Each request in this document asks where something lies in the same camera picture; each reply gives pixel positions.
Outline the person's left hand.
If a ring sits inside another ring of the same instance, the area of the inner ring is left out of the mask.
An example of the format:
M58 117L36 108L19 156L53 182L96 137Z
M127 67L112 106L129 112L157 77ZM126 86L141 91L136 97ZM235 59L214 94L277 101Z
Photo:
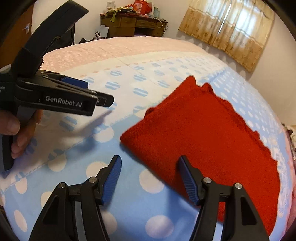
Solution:
M36 110L25 126L21 126L20 121L11 113L1 110L1 134L16 136L11 144L11 157L22 156L25 148L34 136L36 125L41 122L43 110Z

